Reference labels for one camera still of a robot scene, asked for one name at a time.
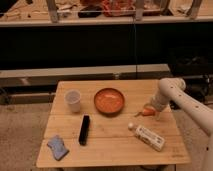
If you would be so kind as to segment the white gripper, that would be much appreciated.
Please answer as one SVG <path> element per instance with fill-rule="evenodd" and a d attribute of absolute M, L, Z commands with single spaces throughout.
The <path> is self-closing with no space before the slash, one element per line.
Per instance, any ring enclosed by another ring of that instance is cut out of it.
<path fill-rule="evenodd" d="M 162 112 L 167 106 L 169 101 L 165 98 L 159 98 L 158 96 L 153 96 L 150 100 L 151 106 L 157 111 Z"/>

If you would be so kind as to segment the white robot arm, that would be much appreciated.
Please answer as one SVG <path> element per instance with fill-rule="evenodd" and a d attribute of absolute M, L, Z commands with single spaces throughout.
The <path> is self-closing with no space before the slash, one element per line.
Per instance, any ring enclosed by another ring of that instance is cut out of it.
<path fill-rule="evenodd" d="M 150 104 L 161 112 L 173 101 L 209 136 L 202 171 L 213 171 L 213 110 L 187 95 L 185 88 L 185 81 L 181 78 L 160 79 Z"/>

